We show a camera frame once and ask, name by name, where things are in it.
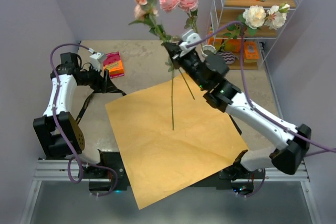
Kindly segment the black ribbon with gold text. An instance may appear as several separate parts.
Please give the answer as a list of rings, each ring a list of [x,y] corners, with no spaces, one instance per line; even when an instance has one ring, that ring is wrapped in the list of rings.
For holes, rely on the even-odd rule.
[[[91,94],[89,94],[89,95],[87,96],[87,98],[85,99],[85,101],[84,101],[84,103],[83,103],[83,105],[82,105],[82,108],[81,108],[81,110],[79,111],[79,113],[78,113],[78,115],[77,115],[77,117],[76,117],[76,119],[75,119],[75,121],[76,121],[77,124],[79,124],[80,121],[81,121],[81,119],[83,118],[83,116],[84,116],[84,114],[85,114],[85,112],[86,112],[86,110],[87,110],[87,108],[88,108],[88,106],[89,106],[91,100],[93,99],[94,95],[95,95],[95,92],[93,91],[93,92],[92,92]],[[233,119],[232,116],[229,116],[229,118],[230,118],[231,121],[233,122],[233,125],[234,125],[234,127],[236,128],[236,130],[238,131],[239,135],[241,135],[241,134],[242,134],[242,130],[239,128],[239,126],[238,126],[238,124],[236,123],[236,121]]]

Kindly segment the artificial rose bouquet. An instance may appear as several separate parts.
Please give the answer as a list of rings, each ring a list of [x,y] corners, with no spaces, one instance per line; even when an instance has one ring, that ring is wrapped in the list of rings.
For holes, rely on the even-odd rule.
[[[166,13],[179,8],[188,16],[184,27],[198,32],[199,0],[135,0],[135,2],[135,20],[130,24],[142,23],[147,25],[150,28],[150,33],[159,37],[163,42],[171,41],[173,37],[166,33],[162,24],[157,23],[157,6]],[[290,5],[287,3],[274,5],[269,10],[265,10],[259,5],[250,6],[238,16],[241,24],[229,25],[227,29],[231,33],[237,33],[237,35],[244,34],[246,30],[250,35],[253,35],[258,29],[265,26],[271,30],[277,30],[285,24],[289,9]]]

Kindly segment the orange paper flower wrap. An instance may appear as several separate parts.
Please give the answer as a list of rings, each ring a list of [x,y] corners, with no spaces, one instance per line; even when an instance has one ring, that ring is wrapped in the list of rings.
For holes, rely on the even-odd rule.
[[[143,209],[230,166],[247,145],[187,75],[106,105],[135,201]]]

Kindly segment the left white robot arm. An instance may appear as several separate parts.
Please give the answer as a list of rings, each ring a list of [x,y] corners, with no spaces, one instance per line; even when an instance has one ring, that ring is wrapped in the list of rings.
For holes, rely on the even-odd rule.
[[[33,121],[33,128],[46,157],[71,158],[78,155],[83,163],[91,164],[90,171],[97,178],[108,174],[109,165],[101,159],[100,151],[85,144],[79,127],[82,115],[70,113],[74,92],[78,86],[88,86],[96,93],[121,93],[103,68],[106,54],[93,52],[89,68],[83,69],[81,58],[75,53],[60,55],[61,63],[51,73],[52,92],[43,115]]]

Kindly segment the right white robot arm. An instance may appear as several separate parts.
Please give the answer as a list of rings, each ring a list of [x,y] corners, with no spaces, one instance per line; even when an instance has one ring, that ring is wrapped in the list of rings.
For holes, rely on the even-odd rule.
[[[200,60],[195,49],[184,53],[177,43],[164,42],[162,46],[173,67],[182,68],[205,91],[203,97],[211,107],[242,120],[274,145],[273,148],[242,151],[227,168],[232,179],[246,178],[255,170],[271,167],[288,175],[296,173],[309,150],[309,143],[302,138],[310,137],[310,127],[295,126],[256,103],[248,102],[245,94],[225,78],[229,67],[221,56],[210,53],[205,60]]]

